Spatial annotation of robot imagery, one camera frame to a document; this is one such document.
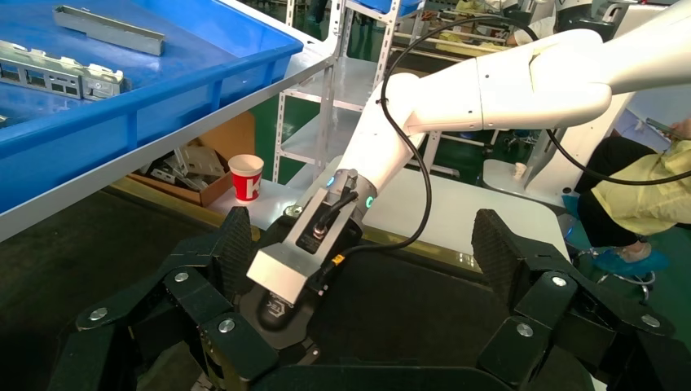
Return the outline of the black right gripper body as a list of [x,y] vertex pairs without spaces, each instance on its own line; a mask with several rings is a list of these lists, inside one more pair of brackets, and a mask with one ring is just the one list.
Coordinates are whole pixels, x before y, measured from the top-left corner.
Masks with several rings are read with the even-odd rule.
[[347,229],[323,255],[286,244],[286,232],[268,232],[249,266],[251,288],[240,299],[240,312],[274,349],[302,343],[314,312],[345,263],[338,257],[359,244],[360,229]]

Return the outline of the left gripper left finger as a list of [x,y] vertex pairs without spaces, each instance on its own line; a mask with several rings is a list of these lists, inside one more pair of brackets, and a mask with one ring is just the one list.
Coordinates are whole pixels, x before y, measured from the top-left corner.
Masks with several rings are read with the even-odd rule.
[[77,316],[51,390],[134,390],[138,374],[183,342],[221,390],[251,389],[279,355],[238,310],[252,248],[249,211],[234,207],[212,234],[188,239],[152,275]]

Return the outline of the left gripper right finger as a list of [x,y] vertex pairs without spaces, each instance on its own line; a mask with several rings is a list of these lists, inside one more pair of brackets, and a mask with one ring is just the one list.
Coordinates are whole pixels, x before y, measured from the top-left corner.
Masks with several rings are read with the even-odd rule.
[[477,365],[514,390],[539,374],[552,348],[580,361],[609,390],[687,390],[690,352],[650,307],[585,278],[551,244],[513,233],[477,211],[473,256],[509,316]]

